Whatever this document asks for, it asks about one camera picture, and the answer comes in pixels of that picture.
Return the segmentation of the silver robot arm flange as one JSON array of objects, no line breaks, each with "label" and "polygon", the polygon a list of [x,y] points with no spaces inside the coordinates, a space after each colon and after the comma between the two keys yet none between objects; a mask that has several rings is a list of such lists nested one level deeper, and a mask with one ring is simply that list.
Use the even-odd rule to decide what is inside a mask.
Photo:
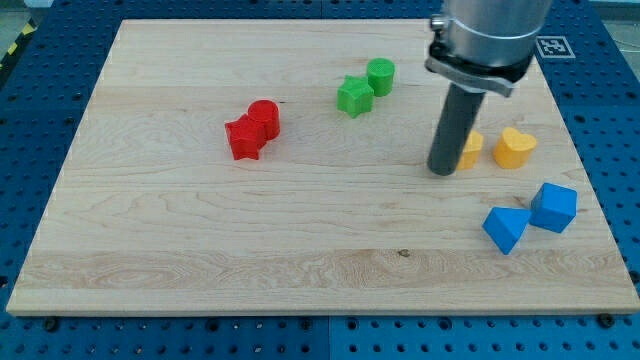
[{"label": "silver robot arm flange", "polygon": [[425,68],[472,93],[511,95],[526,74],[550,0],[444,0],[430,18]]}]

